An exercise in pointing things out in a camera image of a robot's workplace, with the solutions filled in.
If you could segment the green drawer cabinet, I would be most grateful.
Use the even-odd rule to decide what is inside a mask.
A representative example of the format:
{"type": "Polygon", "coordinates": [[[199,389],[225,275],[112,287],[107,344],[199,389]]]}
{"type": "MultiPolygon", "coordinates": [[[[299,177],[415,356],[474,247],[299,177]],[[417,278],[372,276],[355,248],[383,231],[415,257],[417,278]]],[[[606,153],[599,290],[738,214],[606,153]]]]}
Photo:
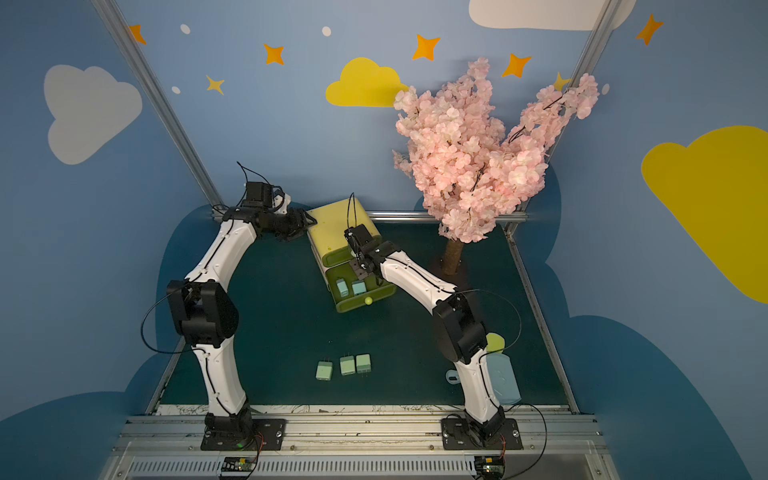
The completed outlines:
{"type": "Polygon", "coordinates": [[[355,257],[344,231],[348,227],[365,225],[375,239],[382,239],[359,200],[353,198],[337,201],[311,209],[308,213],[317,220],[317,224],[308,230],[310,246],[338,313],[370,306],[396,293],[397,287],[394,284],[369,276],[362,280],[367,292],[362,295],[353,294],[352,283],[360,280],[351,266],[355,257]],[[343,278],[349,287],[349,296],[346,298],[341,298],[337,290],[336,280],[339,278],[343,278]]]}

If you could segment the teal plug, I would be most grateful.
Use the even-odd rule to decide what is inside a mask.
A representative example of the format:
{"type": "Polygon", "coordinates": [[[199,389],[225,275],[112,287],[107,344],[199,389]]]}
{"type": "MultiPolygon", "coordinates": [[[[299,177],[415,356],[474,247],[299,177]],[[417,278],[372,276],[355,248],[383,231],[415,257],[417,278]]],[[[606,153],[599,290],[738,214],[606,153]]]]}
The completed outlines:
{"type": "Polygon", "coordinates": [[[349,296],[349,287],[343,278],[336,280],[336,287],[341,298],[346,298],[349,296]]]}
{"type": "Polygon", "coordinates": [[[363,281],[355,281],[352,283],[352,291],[354,295],[362,295],[367,292],[366,284],[363,281]]]}

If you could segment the light green plug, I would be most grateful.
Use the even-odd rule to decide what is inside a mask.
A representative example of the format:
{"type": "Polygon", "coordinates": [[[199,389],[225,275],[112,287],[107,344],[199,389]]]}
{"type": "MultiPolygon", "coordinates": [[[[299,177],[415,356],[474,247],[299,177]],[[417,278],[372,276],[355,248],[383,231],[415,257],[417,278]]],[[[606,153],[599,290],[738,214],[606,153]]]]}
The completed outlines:
{"type": "Polygon", "coordinates": [[[316,367],[315,378],[318,381],[330,381],[333,375],[333,363],[330,361],[319,361],[316,367]]]}
{"type": "Polygon", "coordinates": [[[356,360],[354,356],[344,356],[339,360],[340,373],[342,376],[353,375],[356,373],[356,360]]]}
{"type": "Polygon", "coordinates": [[[356,372],[358,374],[369,373],[372,370],[372,361],[369,354],[355,356],[356,372]]]}

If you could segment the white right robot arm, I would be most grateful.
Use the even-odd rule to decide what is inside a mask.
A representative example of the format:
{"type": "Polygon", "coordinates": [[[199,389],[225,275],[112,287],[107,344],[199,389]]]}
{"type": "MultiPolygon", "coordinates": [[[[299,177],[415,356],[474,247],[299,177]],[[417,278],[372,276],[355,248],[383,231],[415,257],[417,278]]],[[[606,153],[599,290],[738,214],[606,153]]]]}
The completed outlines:
{"type": "Polygon", "coordinates": [[[483,438],[496,434],[505,412],[491,386],[487,330],[467,293],[422,268],[392,242],[374,239],[364,225],[347,228],[344,237],[359,269],[396,285],[431,313],[438,347],[458,373],[470,428],[483,438]]]}

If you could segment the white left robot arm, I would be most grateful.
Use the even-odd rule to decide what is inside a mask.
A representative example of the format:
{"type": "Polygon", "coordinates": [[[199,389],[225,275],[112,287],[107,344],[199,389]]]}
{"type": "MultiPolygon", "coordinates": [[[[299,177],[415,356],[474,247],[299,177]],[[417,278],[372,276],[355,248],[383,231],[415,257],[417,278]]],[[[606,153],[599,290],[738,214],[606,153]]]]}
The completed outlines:
{"type": "Polygon", "coordinates": [[[167,285],[174,327],[200,364],[209,417],[229,420],[248,409],[234,355],[239,312],[228,294],[242,257],[263,232],[290,241],[316,224],[301,208],[276,212],[233,208],[222,216],[217,236],[196,267],[184,279],[167,285]]]}

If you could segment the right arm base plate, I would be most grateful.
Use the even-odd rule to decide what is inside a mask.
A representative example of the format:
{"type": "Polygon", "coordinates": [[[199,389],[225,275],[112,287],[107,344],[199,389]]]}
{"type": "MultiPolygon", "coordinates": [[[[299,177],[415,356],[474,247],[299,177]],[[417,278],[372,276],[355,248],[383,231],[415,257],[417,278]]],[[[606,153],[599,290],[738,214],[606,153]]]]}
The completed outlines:
{"type": "Polygon", "coordinates": [[[486,435],[472,422],[449,415],[440,421],[441,440],[445,450],[523,450],[523,439],[517,422],[507,418],[492,435],[486,435]]]}

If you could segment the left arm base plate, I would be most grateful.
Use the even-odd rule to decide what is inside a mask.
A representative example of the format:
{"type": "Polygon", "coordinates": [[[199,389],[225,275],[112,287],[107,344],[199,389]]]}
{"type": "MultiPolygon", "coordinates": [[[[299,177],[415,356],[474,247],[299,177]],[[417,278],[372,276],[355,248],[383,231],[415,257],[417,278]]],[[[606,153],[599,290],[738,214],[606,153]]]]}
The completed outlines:
{"type": "Polygon", "coordinates": [[[202,451],[279,451],[285,439],[287,421],[282,418],[256,418],[245,423],[206,426],[200,444],[202,451]]]}

